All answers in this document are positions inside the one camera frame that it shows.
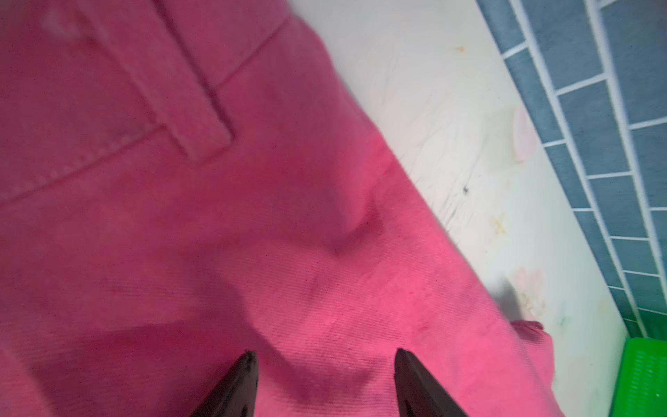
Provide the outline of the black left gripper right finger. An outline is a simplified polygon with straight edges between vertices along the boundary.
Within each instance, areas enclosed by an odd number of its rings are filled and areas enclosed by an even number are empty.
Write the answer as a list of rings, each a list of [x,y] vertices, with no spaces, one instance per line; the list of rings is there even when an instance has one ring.
[[[395,354],[394,383],[400,417],[467,417],[417,356],[406,349]]]

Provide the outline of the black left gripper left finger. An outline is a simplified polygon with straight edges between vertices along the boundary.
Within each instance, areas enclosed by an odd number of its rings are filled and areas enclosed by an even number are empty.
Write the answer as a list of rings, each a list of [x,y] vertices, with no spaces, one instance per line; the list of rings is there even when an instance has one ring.
[[[217,382],[191,417],[252,417],[259,385],[255,352],[244,352]]]

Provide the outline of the pink long pants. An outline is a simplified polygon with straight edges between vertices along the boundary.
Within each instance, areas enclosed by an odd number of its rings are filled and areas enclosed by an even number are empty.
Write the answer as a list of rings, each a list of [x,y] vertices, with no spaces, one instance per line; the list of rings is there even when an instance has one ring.
[[[558,416],[511,322],[283,1],[1,4],[1,413]]]

